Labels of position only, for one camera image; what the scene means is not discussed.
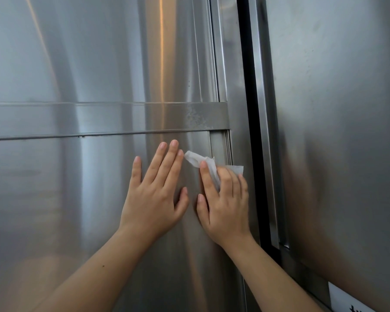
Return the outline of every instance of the person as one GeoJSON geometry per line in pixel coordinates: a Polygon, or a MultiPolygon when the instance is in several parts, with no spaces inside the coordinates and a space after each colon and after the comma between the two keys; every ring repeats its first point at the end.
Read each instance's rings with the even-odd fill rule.
{"type": "MultiPolygon", "coordinates": [[[[189,205],[187,188],[173,203],[183,160],[178,141],[162,142],[142,178],[141,159],[133,162],[120,226],[109,241],[36,309],[110,311],[145,251],[169,231],[189,205]]],[[[242,175],[218,167],[221,189],[215,189],[206,162],[200,165],[205,196],[197,212],[209,237],[233,260],[262,311],[321,311],[306,292],[256,243],[248,224],[248,188],[242,175]]]]}

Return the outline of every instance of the horizontal metal band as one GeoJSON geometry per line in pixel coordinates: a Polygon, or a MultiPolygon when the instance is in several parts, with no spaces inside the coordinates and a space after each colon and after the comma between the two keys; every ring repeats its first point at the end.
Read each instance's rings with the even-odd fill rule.
{"type": "Polygon", "coordinates": [[[0,140],[227,129],[227,103],[0,103],[0,140]]]}

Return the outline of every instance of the person's right hand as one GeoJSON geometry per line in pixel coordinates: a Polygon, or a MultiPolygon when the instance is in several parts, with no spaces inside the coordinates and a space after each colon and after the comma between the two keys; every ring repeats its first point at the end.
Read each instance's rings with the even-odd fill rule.
{"type": "Polygon", "coordinates": [[[248,187],[244,177],[238,177],[225,167],[217,167],[221,179],[219,193],[214,187],[206,162],[201,162],[200,172],[207,201],[198,195],[197,212],[209,237],[225,251],[228,247],[250,238],[248,224],[248,187]]]}

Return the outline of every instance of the person's left arm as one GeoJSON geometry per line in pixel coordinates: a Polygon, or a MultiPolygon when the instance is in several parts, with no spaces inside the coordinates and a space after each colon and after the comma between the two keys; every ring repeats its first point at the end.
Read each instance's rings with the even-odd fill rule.
{"type": "Polygon", "coordinates": [[[176,206],[173,204],[183,152],[173,140],[163,158],[166,148],[165,142],[159,145],[143,181],[141,159],[135,158],[119,229],[35,312],[113,309],[145,251],[182,218],[189,204],[186,188],[182,189],[176,206]]]}

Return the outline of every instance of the hand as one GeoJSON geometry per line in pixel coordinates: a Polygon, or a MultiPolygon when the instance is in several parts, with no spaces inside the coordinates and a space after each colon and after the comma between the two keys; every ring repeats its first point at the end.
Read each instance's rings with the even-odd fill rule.
{"type": "Polygon", "coordinates": [[[238,177],[225,167],[217,167],[221,179],[219,193],[214,187],[206,162],[200,165],[207,201],[198,195],[197,212],[209,237],[226,252],[228,248],[250,238],[248,224],[248,187],[244,177],[238,177]]]}
{"type": "Polygon", "coordinates": [[[182,188],[176,206],[173,194],[182,166],[183,151],[173,140],[165,158],[167,144],[162,142],[141,181],[141,159],[133,162],[130,186],[124,203],[119,231],[127,231],[149,247],[169,231],[184,215],[188,205],[187,188],[182,188]]]}

